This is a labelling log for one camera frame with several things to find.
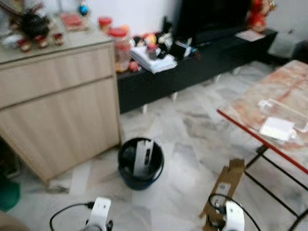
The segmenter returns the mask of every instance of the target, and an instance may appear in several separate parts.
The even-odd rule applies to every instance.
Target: figurine
[[[140,36],[134,36],[133,40],[134,47],[143,47],[145,45],[142,37]]]
[[[155,34],[145,34],[143,36],[143,40],[144,40],[144,43],[145,45],[155,45],[156,44],[156,36]]]
[[[273,0],[254,0],[248,18],[248,27],[256,32],[266,29],[266,17],[276,8]]]

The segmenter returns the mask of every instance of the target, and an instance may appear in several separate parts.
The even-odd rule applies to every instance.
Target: cabinet countertop
[[[50,45],[48,47],[39,49],[36,44],[31,43],[32,49],[29,52],[22,52],[20,49],[5,48],[0,45],[0,64],[6,64],[31,57],[68,51],[112,41],[110,37],[106,36],[102,31],[93,25],[91,25],[91,27],[86,31],[68,32],[59,18],[56,18],[54,21],[56,25],[49,33],[48,42]],[[64,36],[64,43],[62,46],[54,45],[51,38],[52,33],[58,32],[63,33]]]

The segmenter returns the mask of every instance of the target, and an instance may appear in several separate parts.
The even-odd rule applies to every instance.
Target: cardboard box
[[[220,193],[228,197],[233,197],[237,186],[244,176],[245,162],[241,159],[230,160],[229,167],[224,167],[211,194]],[[218,201],[219,204],[224,204],[225,199],[223,197],[214,197],[213,200]],[[200,218],[207,215],[206,224],[203,227],[204,231],[216,231],[217,229],[212,227],[211,224],[223,224],[223,215],[218,214],[209,202],[206,203]]]

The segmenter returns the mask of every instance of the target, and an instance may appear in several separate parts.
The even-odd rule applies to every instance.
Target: table
[[[259,133],[259,129],[269,116],[261,110],[259,102],[267,99],[277,101],[304,116],[308,116],[308,65],[300,61],[291,61],[256,83],[239,99],[218,109],[222,116],[262,142],[263,145],[257,149],[256,157],[246,165],[245,174],[297,217],[296,222],[293,224],[293,227],[295,227],[308,214],[308,209],[303,214],[297,214],[247,172],[251,165],[262,157],[298,185],[307,189],[307,185],[298,181],[264,155],[264,152],[271,148],[285,160],[308,174],[308,132],[302,133],[298,131],[296,139],[285,143],[277,142]]]

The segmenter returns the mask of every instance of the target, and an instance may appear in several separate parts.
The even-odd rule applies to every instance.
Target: white object in bucket
[[[139,141],[136,149],[134,176],[144,177],[149,174],[154,141]]]

